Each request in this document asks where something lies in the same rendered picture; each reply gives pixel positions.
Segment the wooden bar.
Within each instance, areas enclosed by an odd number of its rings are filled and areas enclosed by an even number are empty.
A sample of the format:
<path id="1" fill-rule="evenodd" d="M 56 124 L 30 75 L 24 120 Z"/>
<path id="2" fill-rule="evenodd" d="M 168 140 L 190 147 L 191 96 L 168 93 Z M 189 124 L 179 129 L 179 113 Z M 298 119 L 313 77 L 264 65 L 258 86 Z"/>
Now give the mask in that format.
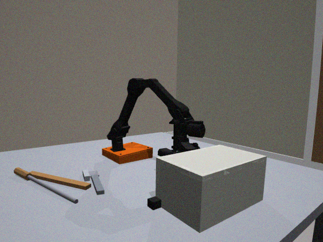
<path id="1" fill-rule="evenodd" d="M 31 171 L 29 173 L 31 173 L 32 176 L 36 179 L 45 180 L 45 181 L 55 183 L 55 184 L 60 184 L 60 185 L 78 188 L 78 189 L 82 189 L 82 190 L 87 190 L 88 188 L 91 187 L 90 183 L 86 183 L 84 181 L 82 182 L 79 180 L 59 177 L 59 176 L 35 172 L 35 171 Z"/>

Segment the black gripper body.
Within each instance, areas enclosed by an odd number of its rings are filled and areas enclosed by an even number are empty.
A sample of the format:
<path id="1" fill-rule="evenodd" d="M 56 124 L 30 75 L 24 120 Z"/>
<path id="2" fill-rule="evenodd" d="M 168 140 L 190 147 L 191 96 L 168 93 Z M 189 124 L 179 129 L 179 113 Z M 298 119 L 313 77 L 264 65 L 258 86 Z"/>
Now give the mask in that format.
<path id="1" fill-rule="evenodd" d="M 162 149 L 159 149 L 158 150 L 158 156 L 166 156 L 166 155 L 171 155 L 171 154 L 176 154 L 176 153 L 182 153 L 180 151 L 180 149 L 178 149 L 178 151 L 176 150 L 177 149 L 177 144 L 178 142 L 186 142 L 189 140 L 189 138 L 187 138 L 187 136 L 173 136 L 172 137 L 173 139 L 173 146 L 172 146 L 172 149 L 173 150 L 170 150 L 168 148 L 162 148 Z"/>

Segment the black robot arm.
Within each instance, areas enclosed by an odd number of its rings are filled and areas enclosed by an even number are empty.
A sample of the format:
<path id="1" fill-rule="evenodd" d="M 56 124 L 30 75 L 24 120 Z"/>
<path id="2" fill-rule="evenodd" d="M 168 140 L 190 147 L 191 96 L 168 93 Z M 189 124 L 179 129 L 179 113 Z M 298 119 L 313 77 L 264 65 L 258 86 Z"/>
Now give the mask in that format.
<path id="1" fill-rule="evenodd" d="M 137 101 L 137 98 L 143 93 L 145 88 L 150 88 L 160 100 L 167 106 L 173 119 L 169 124 L 174 124 L 175 136 L 191 136 L 203 138 L 205 135 L 205 126 L 203 121 L 195 121 L 189 112 L 189 108 L 183 103 L 177 101 L 157 79 L 132 78 L 128 82 L 128 95 L 118 120 L 112 125 L 107 139 L 112 141 L 113 152 L 126 150 L 123 148 L 123 137 L 126 137 L 130 126 L 128 120 Z M 186 119 L 185 119 L 186 118 Z M 197 143 L 178 142 L 177 151 L 187 152 L 198 149 Z"/>

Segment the grey metal rod with wooden handle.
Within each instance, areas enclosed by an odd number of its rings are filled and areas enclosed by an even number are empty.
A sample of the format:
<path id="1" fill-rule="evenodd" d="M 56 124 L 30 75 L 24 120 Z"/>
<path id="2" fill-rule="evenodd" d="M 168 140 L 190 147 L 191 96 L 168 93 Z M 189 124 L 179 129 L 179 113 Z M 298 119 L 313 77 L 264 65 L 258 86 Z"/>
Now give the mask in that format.
<path id="1" fill-rule="evenodd" d="M 61 197 L 65 198 L 65 199 L 75 203 L 75 204 L 78 203 L 78 199 L 76 199 L 76 198 L 74 198 L 74 197 L 72 197 L 72 196 L 70 196 L 70 195 L 68 195 L 68 194 L 66 194 L 66 193 L 64 193 L 64 192 L 62 192 L 62 191 L 60 191 L 60 190 L 58 190 L 58 189 L 56 189 L 56 188 L 54 188 L 54 187 L 52 187 L 52 186 L 50 186 L 48 184 L 36 179 L 36 178 L 34 178 L 31 173 L 29 173 L 29 172 L 27 172 L 27 171 L 25 171 L 25 170 L 23 170 L 23 169 L 21 169 L 19 167 L 14 169 L 14 174 L 18 175 L 19 177 L 21 177 L 21 178 L 23 178 L 23 179 L 25 179 L 27 181 L 31 180 L 31 181 L 43 186 L 44 188 L 58 194 L 59 196 L 61 196 Z"/>

